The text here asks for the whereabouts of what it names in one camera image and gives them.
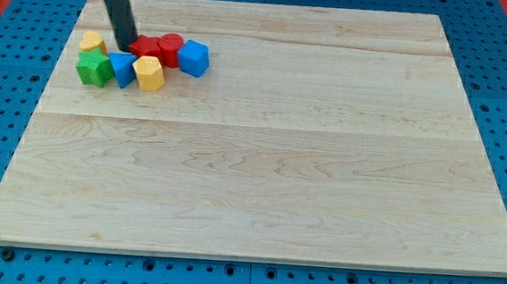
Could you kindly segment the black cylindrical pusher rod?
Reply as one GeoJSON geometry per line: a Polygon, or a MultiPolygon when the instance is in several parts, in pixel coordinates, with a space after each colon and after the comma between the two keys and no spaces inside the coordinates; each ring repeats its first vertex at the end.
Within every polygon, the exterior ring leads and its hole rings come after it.
{"type": "Polygon", "coordinates": [[[104,0],[104,5],[118,48],[129,53],[129,45],[137,40],[137,27],[130,0],[104,0]]]}

